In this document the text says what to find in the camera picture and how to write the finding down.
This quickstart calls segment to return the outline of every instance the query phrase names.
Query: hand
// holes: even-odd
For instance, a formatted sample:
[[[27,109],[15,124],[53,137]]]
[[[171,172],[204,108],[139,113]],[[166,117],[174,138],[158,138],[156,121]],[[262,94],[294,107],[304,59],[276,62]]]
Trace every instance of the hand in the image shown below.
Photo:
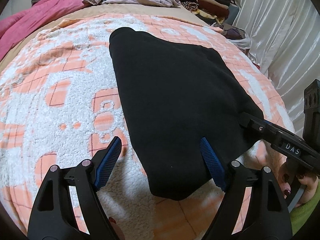
[[[116,221],[112,217],[109,217],[109,222],[112,225],[116,234],[118,235],[119,239],[125,240],[124,233],[122,232],[121,228],[116,224]]]
[[[284,194],[284,198],[286,198],[291,193],[291,188],[288,183],[290,178],[292,178],[294,174],[291,174],[287,167],[286,163],[282,164],[282,166],[279,169],[279,176],[278,176],[278,183],[281,188],[281,191]],[[316,193],[316,189],[318,187],[319,179],[316,174],[314,174],[311,171],[298,173],[296,175],[299,182],[302,185],[306,185],[306,190],[304,191],[303,195],[301,196],[300,200],[296,204],[295,207],[299,207],[305,203],[307,203]]]

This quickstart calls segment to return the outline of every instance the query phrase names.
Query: metal pin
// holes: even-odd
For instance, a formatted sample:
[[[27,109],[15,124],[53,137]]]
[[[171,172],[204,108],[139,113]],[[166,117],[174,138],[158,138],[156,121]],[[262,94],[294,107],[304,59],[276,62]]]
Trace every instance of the metal pin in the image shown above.
[[[50,167],[50,171],[52,171],[52,172],[56,171],[57,169],[58,169],[58,166],[57,166],[57,165],[52,165],[52,166]]]
[[[84,160],[82,161],[82,166],[89,166],[91,164],[91,161],[90,160]]]
[[[270,172],[271,172],[271,169],[270,169],[268,166],[263,167],[263,170],[264,170],[266,173],[270,173]]]
[[[232,162],[231,162],[231,165],[232,165],[233,167],[239,167],[239,166],[240,166],[240,162],[238,162],[238,161],[232,161]]]

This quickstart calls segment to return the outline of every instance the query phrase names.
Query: painted fingernail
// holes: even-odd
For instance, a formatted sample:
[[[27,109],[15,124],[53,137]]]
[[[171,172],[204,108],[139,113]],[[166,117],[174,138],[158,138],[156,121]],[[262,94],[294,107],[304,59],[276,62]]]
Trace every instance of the painted fingernail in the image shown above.
[[[297,174],[296,176],[297,176],[298,179],[303,179],[305,177],[304,174]]]
[[[117,223],[116,220],[114,218],[112,218],[112,217],[109,217],[109,222],[115,223],[115,224]]]
[[[285,189],[285,190],[284,190],[284,194],[285,194],[286,196],[289,196],[289,195],[290,195],[290,193],[291,193],[291,191],[290,191],[290,190],[288,190],[288,189]]]
[[[287,183],[288,180],[289,180],[289,178],[290,178],[289,174],[285,173],[285,174],[283,175],[283,177],[282,177],[282,180],[283,180],[284,183]]]

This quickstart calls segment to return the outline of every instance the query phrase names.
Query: bed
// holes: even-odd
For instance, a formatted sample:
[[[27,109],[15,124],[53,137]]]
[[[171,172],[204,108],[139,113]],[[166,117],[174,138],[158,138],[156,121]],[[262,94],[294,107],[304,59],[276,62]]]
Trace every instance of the bed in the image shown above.
[[[294,132],[271,82],[235,45],[183,7],[108,4],[83,8],[37,29],[0,62],[0,201],[23,233],[48,168],[71,167],[107,147],[113,136],[122,153],[99,199],[127,239],[201,239],[223,192],[213,180],[182,201],[151,195],[134,152],[117,92],[108,38],[131,27],[172,41],[217,50],[264,118]],[[270,166],[275,175],[285,157],[258,141],[239,157],[245,166]],[[72,203],[86,231],[76,192]],[[234,232],[249,204],[246,191]]]

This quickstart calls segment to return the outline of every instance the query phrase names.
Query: satin curtain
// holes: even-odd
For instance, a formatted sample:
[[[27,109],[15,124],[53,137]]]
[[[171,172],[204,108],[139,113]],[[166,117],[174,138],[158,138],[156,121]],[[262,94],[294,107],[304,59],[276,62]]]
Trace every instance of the satin curtain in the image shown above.
[[[302,136],[303,91],[320,80],[320,16],[310,0],[236,0],[234,25],[252,38],[249,57],[281,95]]]

